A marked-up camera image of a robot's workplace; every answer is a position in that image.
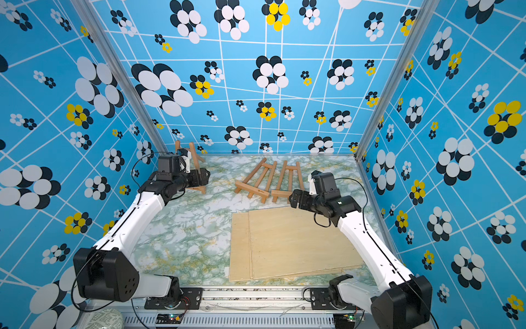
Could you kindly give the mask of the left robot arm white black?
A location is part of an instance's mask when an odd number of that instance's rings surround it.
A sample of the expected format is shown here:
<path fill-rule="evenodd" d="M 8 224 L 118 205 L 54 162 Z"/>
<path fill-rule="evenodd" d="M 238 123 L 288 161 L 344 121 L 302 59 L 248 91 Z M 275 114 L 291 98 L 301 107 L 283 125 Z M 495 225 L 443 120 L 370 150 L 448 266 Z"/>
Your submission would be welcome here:
<path fill-rule="evenodd" d="M 152 219 L 187 190 L 204 187 L 210 173 L 202 168 L 200 156 L 180 149 L 158 158 L 158 169 L 138 188 L 123 218 L 91 248 L 79 249 L 74 258 L 72 291 L 81 297 L 108 302 L 127 302 L 136 298 L 157 298 L 171 307 L 183 299 L 175 276 L 141 274 L 131 255 L 141 234 Z"/>

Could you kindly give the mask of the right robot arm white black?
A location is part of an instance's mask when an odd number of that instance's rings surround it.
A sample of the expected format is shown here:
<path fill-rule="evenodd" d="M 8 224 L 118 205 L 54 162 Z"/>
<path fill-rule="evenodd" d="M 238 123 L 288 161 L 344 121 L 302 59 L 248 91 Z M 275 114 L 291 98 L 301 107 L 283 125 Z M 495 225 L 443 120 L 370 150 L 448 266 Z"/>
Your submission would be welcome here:
<path fill-rule="evenodd" d="M 341 275 L 327 288 L 332 308 L 357 307 L 370 314 L 378 328 L 437 328 L 431 312 L 433 289 L 424 276 L 415 276 L 388 249 L 372 229 L 364 207 L 350 195 L 341 195 L 331 173 L 313 171 L 309 189 L 295 189 L 288 200 L 292 208 L 322 215 L 338 228 L 369 268 L 375 285 L 351 275 Z"/>

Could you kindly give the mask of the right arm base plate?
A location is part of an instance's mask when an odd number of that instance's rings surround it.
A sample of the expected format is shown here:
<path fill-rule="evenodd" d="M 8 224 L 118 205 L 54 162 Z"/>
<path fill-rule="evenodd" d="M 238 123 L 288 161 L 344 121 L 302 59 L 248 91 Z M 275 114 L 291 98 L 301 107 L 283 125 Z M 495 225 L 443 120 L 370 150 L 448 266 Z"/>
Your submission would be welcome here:
<path fill-rule="evenodd" d="M 313 311 L 355 311 L 353 304 L 338 302 L 331 297 L 328 288 L 307 288 L 304 298 L 310 303 Z"/>

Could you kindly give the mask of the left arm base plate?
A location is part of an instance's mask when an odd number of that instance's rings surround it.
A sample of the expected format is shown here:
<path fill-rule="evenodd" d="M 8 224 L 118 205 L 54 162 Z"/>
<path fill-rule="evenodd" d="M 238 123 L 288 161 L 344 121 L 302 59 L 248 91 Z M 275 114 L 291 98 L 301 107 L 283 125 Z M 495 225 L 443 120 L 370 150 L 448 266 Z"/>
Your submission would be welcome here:
<path fill-rule="evenodd" d="M 183 287 L 174 296 L 148 297 L 144 308 L 147 310 L 198 310 L 203 298 L 201 287 Z"/>

